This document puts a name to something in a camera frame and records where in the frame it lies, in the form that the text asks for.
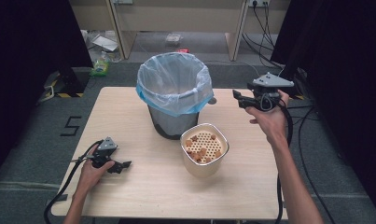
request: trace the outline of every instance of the person's left hand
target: person's left hand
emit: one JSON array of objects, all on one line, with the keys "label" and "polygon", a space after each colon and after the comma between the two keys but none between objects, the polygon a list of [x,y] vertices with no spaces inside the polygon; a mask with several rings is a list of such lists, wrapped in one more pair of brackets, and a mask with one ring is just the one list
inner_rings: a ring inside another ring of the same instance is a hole
[{"label": "person's left hand", "polygon": [[[95,148],[98,147],[94,145],[88,155],[92,155]],[[101,176],[113,165],[115,164],[114,161],[108,161],[100,168],[95,168],[92,166],[92,161],[87,159],[83,164],[82,171],[80,173],[79,182],[77,183],[77,192],[82,191],[84,193],[88,193],[100,180]]]}]

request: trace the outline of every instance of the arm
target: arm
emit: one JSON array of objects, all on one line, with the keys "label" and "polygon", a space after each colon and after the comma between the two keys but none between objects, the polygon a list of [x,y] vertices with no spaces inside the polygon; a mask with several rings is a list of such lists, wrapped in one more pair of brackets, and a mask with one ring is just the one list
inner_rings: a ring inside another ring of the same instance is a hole
[{"label": "arm", "polygon": [[[91,155],[94,149],[97,147],[98,145],[92,147],[89,155]],[[114,164],[114,161],[109,161],[101,168],[97,169],[91,165],[91,160],[85,161],[82,167],[82,172],[80,173],[79,182],[77,183],[77,190],[72,196],[71,206],[69,207],[63,224],[79,223],[86,196],[89,194],[90,190],[98,183],[101,176],[103,176],[106,170],[111,168]]]},{"label": "arm", "polygon": [[[289,96],[280,93],[287,104]],[[276,107],[272,111],[261,112],[247,107],[245,111],[255,117],[250,122],[259,124],[272,146],[290,223],[324,223],[290,154],[285,138],[285,116],[281,109]]]}]

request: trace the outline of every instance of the green object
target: green object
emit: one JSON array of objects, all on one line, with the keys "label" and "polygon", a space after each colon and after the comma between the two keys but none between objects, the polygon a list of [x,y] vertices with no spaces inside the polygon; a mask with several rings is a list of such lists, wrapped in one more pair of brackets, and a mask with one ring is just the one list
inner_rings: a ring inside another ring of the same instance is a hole
[{"label": "green object", "polygon": [[108,73],[109,62],[104,58],[100,58],[95,62],[91,69],[90,75],[93,77],[104,77]]}]

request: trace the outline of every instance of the black tape mark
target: black tape mark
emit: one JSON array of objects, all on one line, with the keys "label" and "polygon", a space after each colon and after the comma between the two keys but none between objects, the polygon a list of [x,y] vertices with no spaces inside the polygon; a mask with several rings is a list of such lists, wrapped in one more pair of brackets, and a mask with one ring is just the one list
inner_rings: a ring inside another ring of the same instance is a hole
[{"label": "black tape mark", "polygon": [[60,136],[75,136],[77,135],[77,130],[79,129],[80,126],[70,126],[69,125],[69,122],[71,121],[71,119],[81,119],[82,117],[80,116],[71,116],[69,117],[68,121],[66,122],[65,124],[65,127],[64,128],[72,128],[72,129],[75,129],[74,133],[62,133],[60,134]]}]

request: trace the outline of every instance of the hand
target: hand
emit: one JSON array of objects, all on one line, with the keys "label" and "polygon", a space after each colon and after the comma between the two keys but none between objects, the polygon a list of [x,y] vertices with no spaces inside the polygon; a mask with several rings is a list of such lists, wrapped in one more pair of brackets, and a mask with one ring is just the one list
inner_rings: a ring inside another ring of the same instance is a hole
[{"label": "hand", "polygon": [[[88,155],[92,155],[97,147],[98,144],[93,146]],[[77,192],[82,191],[88,193],[99,182],[101,176],[103,176],[103,174],[115,164],[114,161],[108,161],[102,167],[95,168],[91,163],[91,160],[86,160],[83,164],[79,182],[77,183]]]},{"label": "hand", "polygon": [[[287,106],[289,95],[283,91],[278,92],[281,94],[281,99],[284,101],[285,106]],[[250,119],[249,122],[259,124],[271,144],[276,143],[280,138],[285,139],[285,115],[280,107],[277,106],[273,110],[263,112],[253,106],[249,106],[245,111],[255,117],[254,119]]]}]

